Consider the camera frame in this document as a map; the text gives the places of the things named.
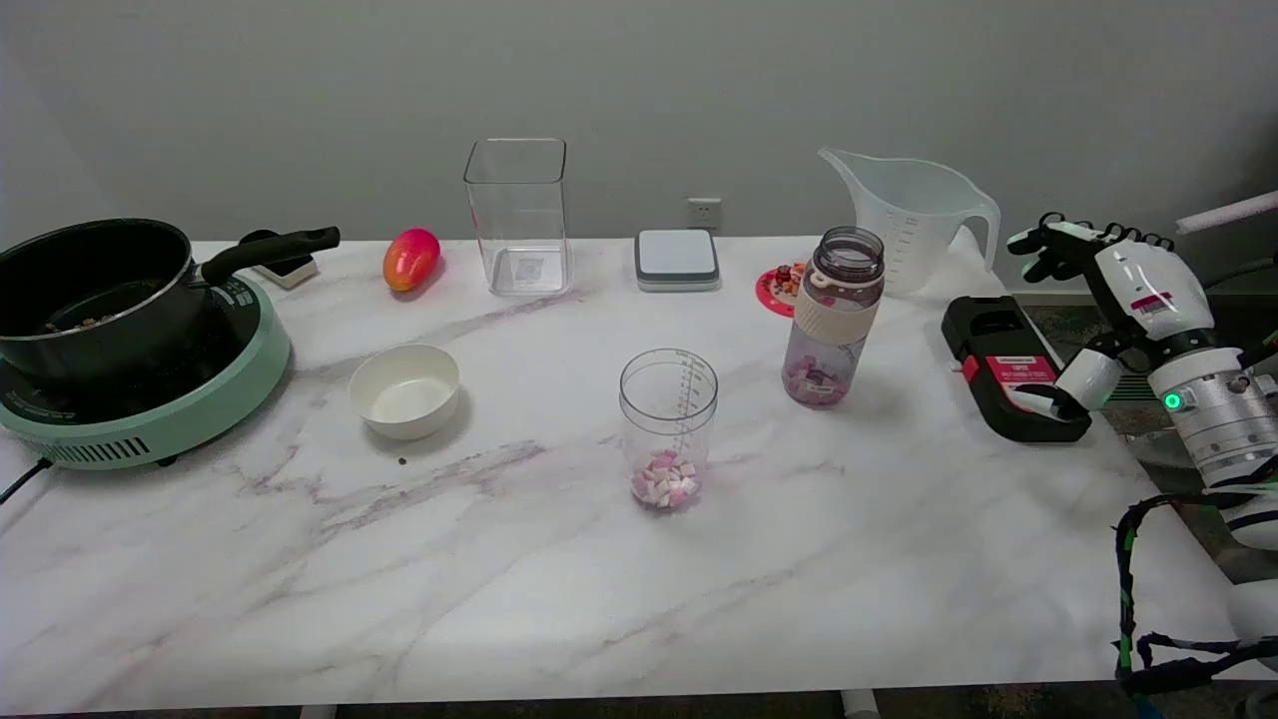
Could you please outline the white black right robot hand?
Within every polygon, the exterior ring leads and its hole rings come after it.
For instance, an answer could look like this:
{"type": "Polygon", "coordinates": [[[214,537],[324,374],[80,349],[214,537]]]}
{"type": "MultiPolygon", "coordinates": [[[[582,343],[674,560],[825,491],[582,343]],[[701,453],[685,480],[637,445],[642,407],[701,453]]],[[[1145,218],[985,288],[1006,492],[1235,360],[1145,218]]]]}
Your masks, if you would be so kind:
{"type": "Polygon", "coordinates": [[[1109,400],[1128,369],[1128,352],[1146,360],[1150,387],[1169,412],[1197,405],[1191,384],[1206,374],[1238,372],[1237,352],[1217,345],[1205,290],[1166,238],[1117,223],[1093,229],[1048,213],[1005,245],[1010,255],[1033,259],[1022,269],[1029,284],[1082,278],[1108,324],[1054,382],[1022,382],[1006,391],[1013,406],[1079,424],[1109,400]]]}

